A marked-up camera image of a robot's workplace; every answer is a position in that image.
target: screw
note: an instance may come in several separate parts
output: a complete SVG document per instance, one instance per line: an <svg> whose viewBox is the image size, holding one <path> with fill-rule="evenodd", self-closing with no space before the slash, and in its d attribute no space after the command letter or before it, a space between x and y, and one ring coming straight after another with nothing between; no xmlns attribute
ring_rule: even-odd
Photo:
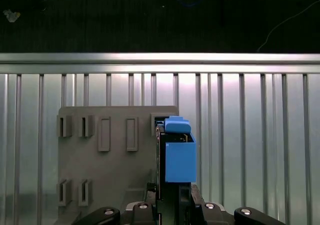
<svg viewBox="0 0 320 225"><path fill-rule="evenodd" d="M242 212L244 215L250 215L250 214L251 214L251 211L248 210L248 209L241 209L241 212Z"/></svg>
<svg viewBox="0 0 320 225"><path fill-rule="evenodd" d="M139 205L139 208L141 208L141 209L146 209L147 207L148 207L147 204L141 204L141 205Z"/></svg>
<svg viewBox="0 0 320 225"><path fill-rule="evenodd" d="M214 209L215 208L215 205L213 205L212 203L207 203L205 205L208 209Z"/></svg>
<svg viewBox="0 0 320 225"><path fill-rule="evenodd" d="M113 214L113 213L114 213L114 211L113 211L112 209L108 209L108 210L106 210L106 211L104 212L105 215L111 215L111 214Z"/></svg>

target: blue plastic block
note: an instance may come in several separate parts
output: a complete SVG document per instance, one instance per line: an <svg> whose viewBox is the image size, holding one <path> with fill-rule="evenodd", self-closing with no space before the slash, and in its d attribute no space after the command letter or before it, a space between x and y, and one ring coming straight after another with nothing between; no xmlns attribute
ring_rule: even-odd
<svg viewBox="0 0 320 225"><path fill-rule="evenodd" d="M169 116L170 120L183 120L184 117L183 116Z"/></svg>
<svg viewBox="0 0 320 225"><path fill-rule="evenodd" d="M196 179L196 143L167 142L165 144L165 181L167 183L193 183Z"/></svg>
<svg viewBox="0 0 320 225"><path fill-rule="evenodd" d="M166 133L189 134L191 126L189 121L181 116L170 116L164 120L164 130Z"/></svg>

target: white debris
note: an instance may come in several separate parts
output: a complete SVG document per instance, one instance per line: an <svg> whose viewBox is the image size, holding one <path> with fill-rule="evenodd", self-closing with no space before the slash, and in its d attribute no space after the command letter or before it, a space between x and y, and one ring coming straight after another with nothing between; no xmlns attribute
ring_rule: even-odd
<svg viewBox="0 0 320 225"><path fill-rule="evenodd" d="M6 16L6 19L8 19L10 23L14 23L15 21L17 21L17 19L21 15L20 12L12 12L10 9L4 10L3 14Z"/></svg>

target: dark background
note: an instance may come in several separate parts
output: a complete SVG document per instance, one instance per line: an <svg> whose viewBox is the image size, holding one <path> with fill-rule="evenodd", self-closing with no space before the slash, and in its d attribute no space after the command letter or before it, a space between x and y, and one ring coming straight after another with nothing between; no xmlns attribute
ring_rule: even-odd
<svg viewBox="0 0 320 225"><path fill-rule="evenodd" d="M183 0L192 3L197 0ZM0 0L0 53L256 53L269 31L316 0ZM262 53L320 53L320 2L277 28Z"/></svg>

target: metal wall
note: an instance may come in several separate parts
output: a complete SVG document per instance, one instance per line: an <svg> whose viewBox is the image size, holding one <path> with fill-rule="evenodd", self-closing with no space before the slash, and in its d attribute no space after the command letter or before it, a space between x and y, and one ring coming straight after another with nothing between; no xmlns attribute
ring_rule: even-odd
<svg viewBox="0 0 320 225"><path fill-rule="evenodd" d="M157 105L190 120L206 201L320 224L320 56L28 56L0 54L0 225L57 219L61 106Z"/></svg>

